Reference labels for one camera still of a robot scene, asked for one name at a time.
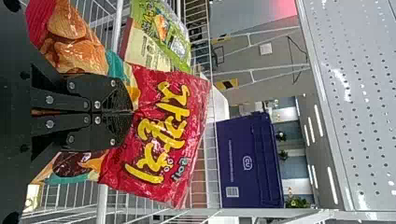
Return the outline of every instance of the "red snack bag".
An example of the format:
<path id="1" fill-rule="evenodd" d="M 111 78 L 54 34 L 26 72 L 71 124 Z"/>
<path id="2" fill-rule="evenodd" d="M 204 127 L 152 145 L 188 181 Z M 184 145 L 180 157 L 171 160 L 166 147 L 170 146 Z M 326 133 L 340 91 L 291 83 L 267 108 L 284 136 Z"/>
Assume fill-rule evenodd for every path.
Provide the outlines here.
<path id="1" fill-rule="evenodd" d="M 133 66 L 141 91 L 123 146 L 109 150 L 99 183 L 182 208 L 204 133 L 209 82 Z"/>

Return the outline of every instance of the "chip bag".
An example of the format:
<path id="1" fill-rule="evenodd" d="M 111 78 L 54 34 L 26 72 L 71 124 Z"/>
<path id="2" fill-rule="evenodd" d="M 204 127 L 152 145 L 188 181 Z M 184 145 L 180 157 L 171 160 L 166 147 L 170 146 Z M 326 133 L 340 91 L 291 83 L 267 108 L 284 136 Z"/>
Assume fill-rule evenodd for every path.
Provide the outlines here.
<path id="1" fill-rule="evenodd" d="M 141 91 L 124 144 L 109 150 L 99 183 L 182 208 L 204 133 L 209 82 L 133 65 Z"/>
<path id="2" fill-rule="evenodd" d="M 127 63 L 190 72 L 191 45 L 186 26 L 162 0 L 131 0 L 131 16 L 120 48 Z"/>
<path id="3" fill-rule="evenodd" d="M 30 0 L 25 16 L 31 42 L 59 73 L 107 75 L 104 46 L 68 0 Z M 33 116 L 52 113 L 35 111 Z M 42 183 L 48 177 L 45 181 L 49 184 L 97 181 L 106 154 L 107 150 L 58 153 L 33 183 Z"/>
<path id="4" fill-rule="evenodd" d="M 107 75 L 106 50 L 68 0 L 31 0 L 29 37 L 60 73 Z"/>

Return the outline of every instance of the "metal shelf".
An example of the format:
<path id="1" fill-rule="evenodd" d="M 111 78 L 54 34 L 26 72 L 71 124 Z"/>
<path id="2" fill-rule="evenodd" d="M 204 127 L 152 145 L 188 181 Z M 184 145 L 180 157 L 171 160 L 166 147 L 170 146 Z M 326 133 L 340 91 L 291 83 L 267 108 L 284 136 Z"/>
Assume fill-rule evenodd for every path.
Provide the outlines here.
<path id="1" fill-rule="evenodd" d="M 311 140 L 308 148 L 317 169 L 317 196 L 330 208 L 395 211 L 396 24 L 390 1 L 298 0 L 297 5 L 318 90 L 304 100 L 302 123 L 308 126 L 310 116 L 316 125 L 318 104 L 326 127 L 324 138 L 314 130 L 319 141 Z M 327 166 L 336 178 L 339 205 L 329 198 Z"/>

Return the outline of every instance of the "metal bolt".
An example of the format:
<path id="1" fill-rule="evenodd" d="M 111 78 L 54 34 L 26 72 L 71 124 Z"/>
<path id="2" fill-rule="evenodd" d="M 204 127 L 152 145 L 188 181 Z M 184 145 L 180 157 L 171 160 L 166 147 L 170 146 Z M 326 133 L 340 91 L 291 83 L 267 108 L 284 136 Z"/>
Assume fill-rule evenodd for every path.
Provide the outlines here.
<path id="1" fill-rule="evenodd" d="M 47 120 L 46 126 L 47 126 L 48 129 L 53 128 L 53 125 L 55 125 L 55 123 L 53 122 L 53 120 L 51 120 L 51 119 Z"/>
<path id="2" fill-rule="evenodd" d="M 99 109 L 100 106 L 101 106 L 100 102 L 99 102 L 99 101 L 95 101 L 95 108 L 96 108 L 96 109 Z"/>
<path id="3" fill-rule="evenodd" d="M 76 88 L 76 84 L 74 82 L 69 82 L 69 88 L 70 90 L 73 90 Z"/>
<path id="4" fill-rule="evenodd" d="M 95 118 L 95 124 L 100 124 L 100 122 L 101 122 L 100 117 L 96 117 L 96 118 Z"/>
<path id="5" fill-rule="evenodd" d="M 70 136 L 67 138 L 67 142 L 69 142 L 69 143 L 74 143 L 74 136 L 73 136 L 73 135 L 70 135 Z"/>
<path id="6" fill-rule="evenodd" d="M 90 122 L 90 118 L 85 117 L 85 118 L 84 118 L 84 123 L 89 123 L 89 122 Z"/>
<path id="7" fill-rule="evenodd" d="M 52 96 L 47 96 L 46 97 L 46 102 L 47 102 L 47 104 L 52 105 L 53 104 L 53 97 Z"/>

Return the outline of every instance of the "white wall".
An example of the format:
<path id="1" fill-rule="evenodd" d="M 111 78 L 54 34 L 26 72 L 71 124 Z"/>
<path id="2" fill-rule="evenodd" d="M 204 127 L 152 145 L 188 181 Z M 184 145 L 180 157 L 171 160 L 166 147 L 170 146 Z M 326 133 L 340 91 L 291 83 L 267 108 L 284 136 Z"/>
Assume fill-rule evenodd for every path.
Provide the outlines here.
<path id="1" fill-rule="evenodd" d="M 210 7 L 212 37 L 297 15 L 294 0 L 223 0 Z"/>

